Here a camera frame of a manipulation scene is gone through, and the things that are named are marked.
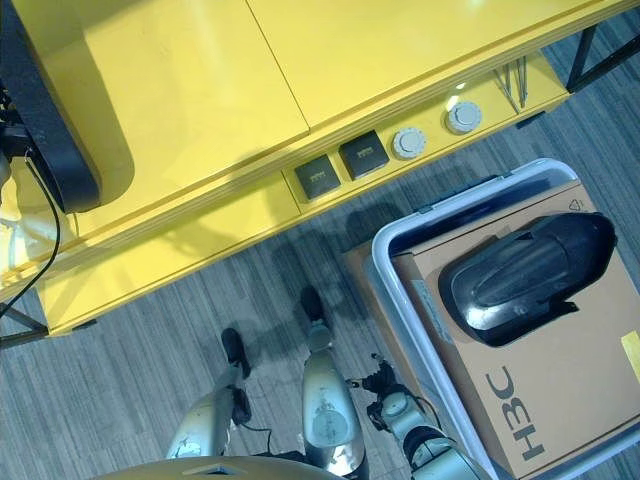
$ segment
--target yellow label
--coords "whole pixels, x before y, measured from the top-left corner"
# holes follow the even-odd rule
[[[636,374],[638,382],[640,382],[640,336],[637,331],[629,332],[620,339],[622,341],[622,348],[624,348],[631,368]]]

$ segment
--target floor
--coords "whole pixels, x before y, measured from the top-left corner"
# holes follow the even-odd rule
[[[591,59],[640,31],[640,10],[606,22]],[[545,49],[566,78],[578,37]],[[384,224],[461,184],[537,157],[570,164],[615,222],[620,253],[640,286],[640,56],[554,112],[508,128],[340,208],[104,315],[71,336],[0,352],[0,478],[83,479],[161,459],[181,416],[224,368],[219,334],[236,326],[255,365],[252,424],[274,429],[272,448],[301,448],[306,325],[297,296],[321,292],[347,376],[387,352],[342,255]],[[21,308],[41,312],[29,295]],[[355,392],[364,412],[370,398]],[[409,478],[388,435],[363,424],[371,478]],[[232,454],[265,449],[265,435],[232,432]],[[635,446],[582,479],[633,479]]]

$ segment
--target black cable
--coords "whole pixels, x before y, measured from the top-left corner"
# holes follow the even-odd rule
[[[2,310],[0,310],[0,318],[2,318],[4,316],[4,314],[7,313],[9,311],[9,309],[13,306],[13,304],[16,303],[27,292],[27,290],[29,290],[31,287],[33,287],[33,285],[40,279],[40,277],[42,277],[42,275],[45,274],[45,272],[53,264],[53,261],[56,259],[56,255],[58,255],[58,250],[60,248],[60,236],[61,235],[60,235],[60,218],[58,218],[58,211],[56,210],[55,204],[53,203],[53,199],[49,195],[49,192],[45,188],[44,184],[42,183],[42,180],[40,180],[40,177],[36,173],[35,169],[31,165],[31,163],[26,160],[26,158],[25,158],[25,163],[27,164],[27,168],[29,168],[29,171],[31,172],[31,175],[33,175],[33,178],[35,178],[36,182],[38,182],[38,185],[42,189],[42,192],[44,193],[44,196],[47,197],[47,202],[49,202],[49,207],[51,207],[51,212],[53,213],[53,218],[55,219],[55,222],[56,222],[56,243],[53,246],[53,251],[51,252],[51,257],[49,257],[49,261],[46,263],[46,265],[44,267],[42,267],[42,270],[40,270],[29,281],[29,283],[27,283],[22,288],[22,290],[20,290],[16,294],[15,297],[13,297],[8,303],[6,303],[4,305]]]
[[[442,424],[440,423],[440,418],[438,417],[438,414],[436,413],[436,409],[433,408],[433,405],[431,404],[431,402],[429,400],[427,400],[426,398],[416,397],[415,395],[413,396],[413,399],[416,402],[418,402],[418,401],[424,402],[429,407],[429,409],[431,410],[431,413],[433,413],[433,416],[436,418],[436,423],[438,424],[438,428],[440,430],[442,430]]]
[[[271,433],[273,432],[271,428],[255,428],[250,427],[246,423],[241,423],[240,426],[246,428],[247,430],[251,430],[252,432],[269,432],[269,435],[267,435],[267,453],[269,455],[273,455],[273,453],[271,453]]]

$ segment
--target yellow table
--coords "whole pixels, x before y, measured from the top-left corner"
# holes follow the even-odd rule
[[[52,335],[553,108],[568,93],[537,49],[640,3],[13,2],[102,184],[102,206],[66,217],[61,253],[38,287]],[[516,114],[492,69],[525,54],[529,98]],[[515,72],[511,83],[517,97]],[[442,123],[462,100],[483,110],[464,136]],[[406,126],[428,136],[410,161],[391,149]],[[374,128],[390,161],[353,180],[338,147]],[[311,201],[294,168],[322,154],[341,186]],[[53,244],[44,197],[21,162],[12,168],[0,298]]]

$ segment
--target black table leg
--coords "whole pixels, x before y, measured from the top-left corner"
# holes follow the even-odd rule
[[[622,62],[632,57],[636,53],[640,52],[640,35],[636,36],[630,42],[627,42],[624,46],[613,52],[607,58],[594,65],[589,71],[583,73],[584,64],[591,48],[591,42],[596,32],[596,25],[587,28],[582,32],[580,37],[580,45],[576,52],[576,57],[573,61],[573,67],[571,68],[571,74],[567,82],[567,90],[570,93],[575,93],[594,80],[600,78],[602,75],[613,70]]]
[[[3,309],[4,306],[4,303],[0,303],[0,309]],[[0,336],[0,350],[40,340],[41,338],[49,335],[49,330],[46,325],[43,325],[15,308],[9,308],[5,312],[4,316],[11,318],[13,321],[24,327],[27,327],[28,330],[25,332],[15,333],[13,335]]]
[[[593,36],[596,34],[596,27],[593,25],[582,31],[580,36],[580,45],[578,45],[578,51],[573,59],[573,66],[571,67],[571,73],[569,74],[569,80],[567,81],[567,90],[572,92],[572,87],[576,83],[576,80],[582,75],[584,70],[584,63],[587,60],[587,55],[591,49],[591,42],[593,42]]]

